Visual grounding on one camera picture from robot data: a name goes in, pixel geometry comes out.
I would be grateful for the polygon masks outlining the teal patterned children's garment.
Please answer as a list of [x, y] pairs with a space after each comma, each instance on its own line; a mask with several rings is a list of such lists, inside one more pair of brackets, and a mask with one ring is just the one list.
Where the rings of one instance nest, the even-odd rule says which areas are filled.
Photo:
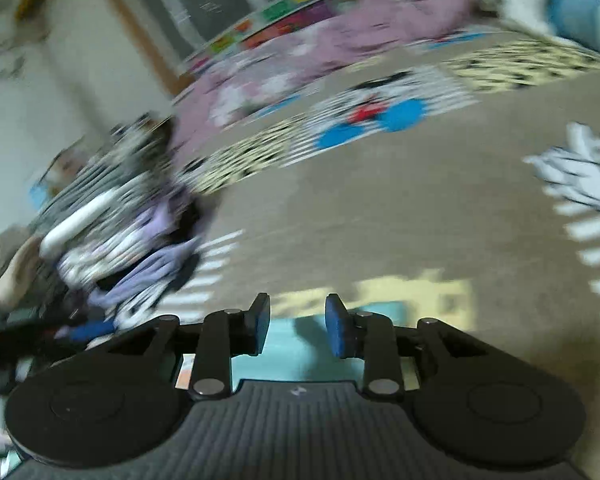
[[273, 382], [331, 382], [363, 377], [363, 362], [342, 360], [330, 350], [323, 307], [295, 318], [272, 318], [260, 356], [232, 359], [233, 387], [243, 379]]

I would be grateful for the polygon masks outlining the lavender folded sheet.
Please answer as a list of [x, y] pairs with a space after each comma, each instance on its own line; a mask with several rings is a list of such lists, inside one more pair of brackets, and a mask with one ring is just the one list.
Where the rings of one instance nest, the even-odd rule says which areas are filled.
[[104, 310], [118, 327], [150, 315], [164, 295], [179, 290], [192, 276], [199, 261], [201, 218], [199, 200], [194, 198], [169, 224], [166, 244], [98, 282], [88, 295], [88, 304]]

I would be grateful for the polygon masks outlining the white patterned folded blanket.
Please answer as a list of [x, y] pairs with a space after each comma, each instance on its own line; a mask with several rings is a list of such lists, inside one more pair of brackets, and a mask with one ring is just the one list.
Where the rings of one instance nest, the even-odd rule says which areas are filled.
[[166, 244], [188, 201], [180, 186], [167, 184], [149, 196], [125, 194], [123, 205], [89, 228], [81, 243], [59, 259], [57, 270], [72, 289], [89, 289]]

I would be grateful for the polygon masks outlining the brown Mickey Mouse blanket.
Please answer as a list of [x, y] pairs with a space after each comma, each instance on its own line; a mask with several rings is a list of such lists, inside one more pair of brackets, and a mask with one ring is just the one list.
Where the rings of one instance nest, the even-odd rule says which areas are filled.
[[400, 302], [571, 382], [588, 409], [577, 461], [600, 479], [600, 212], [542, 182], [529, 157], [600, 132], [600, 68], [479, 93], [223, 190], [200, 272], [159, 304], [196, 321], [259, 292], [278, 318]]

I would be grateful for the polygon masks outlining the grey folded blanket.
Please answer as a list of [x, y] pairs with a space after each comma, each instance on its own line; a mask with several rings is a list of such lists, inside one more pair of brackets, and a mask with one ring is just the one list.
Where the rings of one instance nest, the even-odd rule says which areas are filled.
[[93, 198], [128, 183], [140, 196], [151, 196], [169, 177], [172, 131], [172, 118], [154, 122], [149, 115], [123, 125], [114, 134], [110, 150], [90, 160], [42, 207], [30, 227], [35, 231], [50, 230]]

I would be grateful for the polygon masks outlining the white rolled towel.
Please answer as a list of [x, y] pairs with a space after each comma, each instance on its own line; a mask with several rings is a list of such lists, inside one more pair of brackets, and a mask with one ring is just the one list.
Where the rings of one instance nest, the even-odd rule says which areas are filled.
[[120, 191], [120, 186], [110, 188], [70, 214], [67, 219], [62, 220], [42, 238], [38, 248], [40, 256], [43, 259], [50, 259], [58, 255], [69, 240], [75, 238], [104, 214], [117, 200]]

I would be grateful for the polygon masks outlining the beige folded blanket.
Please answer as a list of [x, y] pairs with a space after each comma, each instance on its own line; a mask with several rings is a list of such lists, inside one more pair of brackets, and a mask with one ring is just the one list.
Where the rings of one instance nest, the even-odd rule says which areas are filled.
[[42, 238], [32, 236], [16, 251], [5, 272], [0, 277], [0, 310], [11, 311], [18, 307], [30, 286], [40, 263]]

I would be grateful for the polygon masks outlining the purple floral quilt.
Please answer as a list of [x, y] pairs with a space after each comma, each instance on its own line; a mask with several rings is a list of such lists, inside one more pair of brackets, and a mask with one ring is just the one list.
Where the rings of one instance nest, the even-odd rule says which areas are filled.
[[176, 107], [175, 166], [224, 128], [334, 70], [400, 44], [449, 35], [476, 0], [358, 0], [347, 12], [212, 65]]

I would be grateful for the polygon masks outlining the striped red pink rolled quilt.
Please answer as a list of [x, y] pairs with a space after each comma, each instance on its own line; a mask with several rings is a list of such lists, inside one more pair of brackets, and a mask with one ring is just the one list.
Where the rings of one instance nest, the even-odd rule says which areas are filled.
[[600, 0], [548, 0], [547, 19], [557, 36], [600, 52]]

